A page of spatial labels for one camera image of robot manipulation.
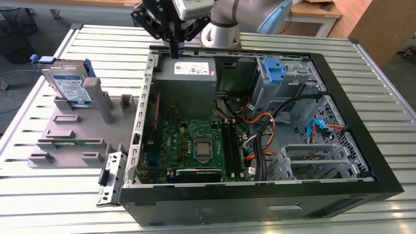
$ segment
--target aluminum slotted table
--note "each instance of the aluminum slotted table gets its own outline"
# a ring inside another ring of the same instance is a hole
[[[142,28],[71,29],[55,57],[92,60],[103,90],[140,97],[150,45]],[[199,46],[199,39],[188,43]],[[416,233],[416,114],[359,44],[346,39],[242,34],[243,49],[324,55],[406,192],[331,219],[142,228],[119,208],[96,208],[100,169],[31,169],[27,158],[54,112],[43,77],[0,140],[0,230],[26,233]]]

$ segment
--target white label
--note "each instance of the white label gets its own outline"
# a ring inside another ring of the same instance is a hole
[[[83,81],[79,76],[54,76],[54,78],[59,90],[72,104],[88,105],[91,103],[91,97],[82,86]]]
[[[210,75],[210,65],[207,62],[176,62],[176,75]]]
[[[252,175],[256,174],[256,169],[254,167],[248,168],[248,174],[252,174]]]
[[[255,106],[254,106],[252,104],[250,104],[250,103],[248,103],[246,106],[247,106],[247,108],[251,109],[251,110],[255,109]]]

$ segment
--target metal bracket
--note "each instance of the metal bracket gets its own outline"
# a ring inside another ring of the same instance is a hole
[[[127,155],[123,152],[110,154],[106,168],[100,173],[100,192],[98,207],[118,207],[119,196],[123,185],[123,175],[127,162]]]

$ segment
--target green motherboard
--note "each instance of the green motherboard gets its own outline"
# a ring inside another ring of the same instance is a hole
[[[176,169],[219,169],[222,181],[244,181],[244,165],[242,155],[243,136],[247,135],[244,123],[232,123],[234,135],[230,143],[224,135],[220,121],[167,121],[163,123],[159,153],[148,152],[147,171],[151,183],[175,182]],[[228,145],[235,144],[238,153],[234,161],[226,158]],[[242,173],[231,173],[230,168],[242,169]]]

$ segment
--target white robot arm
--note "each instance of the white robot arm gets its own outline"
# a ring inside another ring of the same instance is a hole
[[[238,24],[274,34],[290,14],[292,0],[143,0],[132,10],[134,20],[179,57],[179,48],[202,33],[206,47],[236,48]]]

